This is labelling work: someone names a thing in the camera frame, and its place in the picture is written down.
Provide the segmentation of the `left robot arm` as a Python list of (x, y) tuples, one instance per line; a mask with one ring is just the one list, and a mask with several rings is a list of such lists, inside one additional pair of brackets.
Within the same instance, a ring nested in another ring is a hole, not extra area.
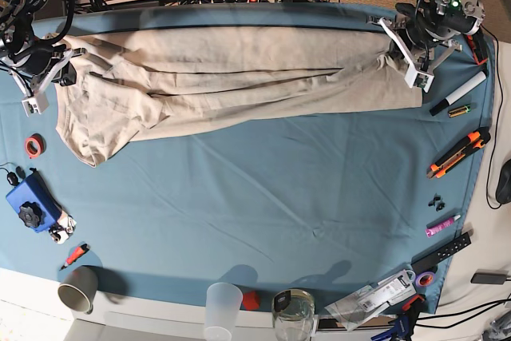
[(422, 71), (429, 69), (436, 46), (457, 35), (476, 34), (485, 18), (479, 0), (416, 0), (414, 5), (399, 2), (395, 9), (396, 33)]

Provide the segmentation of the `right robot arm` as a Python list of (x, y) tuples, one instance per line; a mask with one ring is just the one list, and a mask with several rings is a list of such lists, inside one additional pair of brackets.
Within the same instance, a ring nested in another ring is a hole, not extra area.
[(73, 51), (61, 43), (72, 26), (76, 0), (64, 0), (67, 11), (61, 32), (39, 38), (32, 23), (48, 1), (1, 0), (1, 71), (17, 78), (27, 93), (34, 92), (36, 82), (45, 77), (61, 86), (76, 81), (76, 70), (65, 61), (65, 55)]

